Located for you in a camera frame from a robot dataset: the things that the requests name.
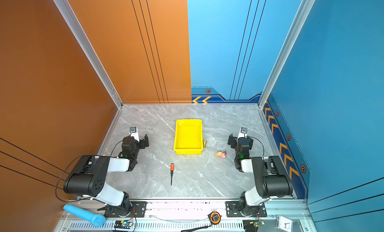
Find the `red black screwdriver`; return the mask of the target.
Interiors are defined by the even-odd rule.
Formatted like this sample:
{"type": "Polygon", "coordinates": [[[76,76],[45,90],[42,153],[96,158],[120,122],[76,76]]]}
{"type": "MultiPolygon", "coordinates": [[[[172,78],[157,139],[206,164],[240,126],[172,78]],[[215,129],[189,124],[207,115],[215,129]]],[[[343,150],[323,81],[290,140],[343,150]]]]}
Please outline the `red black screwdriver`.
{"type": "Polygon", "coordinates": [[[170,166],[170,171],[171,171],[171,185],[173,184],[174,169],[175,169],[175,165],[174,165],[174,163],[171,163],[171,166],[170,166]]]}

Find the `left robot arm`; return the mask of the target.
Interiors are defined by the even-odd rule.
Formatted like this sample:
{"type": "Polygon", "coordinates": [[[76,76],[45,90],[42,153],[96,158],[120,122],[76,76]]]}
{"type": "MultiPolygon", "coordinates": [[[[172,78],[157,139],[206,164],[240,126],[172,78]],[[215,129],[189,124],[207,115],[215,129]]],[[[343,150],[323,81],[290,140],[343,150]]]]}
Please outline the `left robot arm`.
{"type": "Polygon", "coordinates": [[[131,172],[137,165],[139,151],[149,147],[149,137],[143,139],[131,133],[122,143],[122,151],[116,157],[82,155],[64,182],[67,194],[85,196],[105,204],[100,208],[118,217],[134,213],[127,192],[115,189],[106,182],[107,173],[131,172]]]}

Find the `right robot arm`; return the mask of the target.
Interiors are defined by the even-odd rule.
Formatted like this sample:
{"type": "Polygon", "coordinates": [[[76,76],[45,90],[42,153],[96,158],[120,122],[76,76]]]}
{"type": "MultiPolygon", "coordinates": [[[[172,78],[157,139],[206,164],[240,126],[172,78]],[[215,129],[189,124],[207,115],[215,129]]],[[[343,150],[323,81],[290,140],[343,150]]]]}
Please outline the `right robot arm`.
{"type": "Polygon", "coordinates": [[[228,144],[235,150],[234,163],[241,173],[253,174],[255,185],[241,194],[236,210],[244,217],[265,217],[265,202],[293,195],[294,187],[279,156],[251,157],[254,138],[229,136],[228,144]]]}

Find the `yellow plastic bin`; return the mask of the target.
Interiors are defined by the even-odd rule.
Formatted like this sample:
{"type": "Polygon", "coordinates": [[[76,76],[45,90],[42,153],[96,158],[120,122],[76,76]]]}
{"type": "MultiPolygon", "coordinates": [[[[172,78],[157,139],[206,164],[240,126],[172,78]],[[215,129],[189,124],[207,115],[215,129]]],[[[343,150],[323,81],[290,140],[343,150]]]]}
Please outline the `yellow plastic bin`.
{"type": "Polygon", "coordinates": [[[177,120],[174,142],[174,151],[177,155],[199,155],[203,148],[202,120],[177,120]]]}

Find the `pink pig toy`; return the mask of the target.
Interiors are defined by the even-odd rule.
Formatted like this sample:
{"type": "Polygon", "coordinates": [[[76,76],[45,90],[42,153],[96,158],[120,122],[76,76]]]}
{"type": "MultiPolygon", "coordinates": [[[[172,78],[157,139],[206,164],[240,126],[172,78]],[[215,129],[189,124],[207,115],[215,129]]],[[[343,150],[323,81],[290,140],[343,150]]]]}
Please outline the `pink pig toy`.
{"type": "Polygon", "coordinates": [[[215,153],[215,155],[217,156],[217,157],[221,157],[221,158],[226,158],[226,156],[227,156],[227,152],[226,151],[217,151],[216,153],[215,153]]]}

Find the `green circuit board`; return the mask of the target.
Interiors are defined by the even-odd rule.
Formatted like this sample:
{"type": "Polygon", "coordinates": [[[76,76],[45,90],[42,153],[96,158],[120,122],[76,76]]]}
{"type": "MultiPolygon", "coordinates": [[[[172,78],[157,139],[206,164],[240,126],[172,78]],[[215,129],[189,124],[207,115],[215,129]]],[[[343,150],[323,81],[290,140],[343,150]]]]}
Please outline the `green circuit board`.
{"type": "Polygon", "coordinates": [[[134,223],[128,220],[116,220],[114,224],[114,231],[118,232],[129,232],[133,231],[134,223]]]}

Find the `orange black tape measure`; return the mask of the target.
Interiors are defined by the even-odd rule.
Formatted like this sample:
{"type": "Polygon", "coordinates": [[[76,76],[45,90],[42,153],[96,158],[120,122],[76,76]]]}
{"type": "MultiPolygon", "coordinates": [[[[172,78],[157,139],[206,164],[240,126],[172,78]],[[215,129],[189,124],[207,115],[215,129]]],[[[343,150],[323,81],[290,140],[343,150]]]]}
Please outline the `orange black tape measure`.
{"type": "Polygon", "coordinates": [[[209,215],[208,218],[210,220],[210,223],[212,225],[217,225],[221,222],[221,215],[217,211],[212,211],[209,215]]]}

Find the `white small clock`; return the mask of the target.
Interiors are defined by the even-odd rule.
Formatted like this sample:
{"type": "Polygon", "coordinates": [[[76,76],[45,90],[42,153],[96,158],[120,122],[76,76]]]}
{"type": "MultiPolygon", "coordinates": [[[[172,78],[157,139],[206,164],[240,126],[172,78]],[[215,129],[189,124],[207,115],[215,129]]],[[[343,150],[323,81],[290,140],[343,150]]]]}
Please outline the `white small clock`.
{"type": "Polygon", "coordinates": [[[294,221],[284,216],[277,217],[277,229],[282,232],[292,232],[294,221]]]}

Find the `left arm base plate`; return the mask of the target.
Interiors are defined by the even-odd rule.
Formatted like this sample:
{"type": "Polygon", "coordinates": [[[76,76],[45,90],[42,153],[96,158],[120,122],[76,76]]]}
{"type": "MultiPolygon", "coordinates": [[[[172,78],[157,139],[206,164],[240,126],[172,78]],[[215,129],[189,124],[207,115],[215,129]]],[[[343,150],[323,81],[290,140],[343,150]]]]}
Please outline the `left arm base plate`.
{"type": "Polygon", "coordinates": [[[130,202],[129,210],[108,207],[104,213],[106,218],[144,218],[147,210],[147,202],[133,201],[130,202]]]}

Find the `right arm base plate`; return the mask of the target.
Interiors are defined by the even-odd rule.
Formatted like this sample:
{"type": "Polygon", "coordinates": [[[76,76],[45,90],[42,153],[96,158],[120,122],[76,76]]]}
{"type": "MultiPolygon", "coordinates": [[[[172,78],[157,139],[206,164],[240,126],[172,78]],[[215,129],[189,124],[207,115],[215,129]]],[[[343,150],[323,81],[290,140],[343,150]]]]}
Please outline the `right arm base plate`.
{"type": "Polygon", "coordinates": [[[235,217],[260,217],[268,216],[265,205],[261,206],[242,206],[239,201],[226,201],[226,215],[229,218],[235,217]]]}

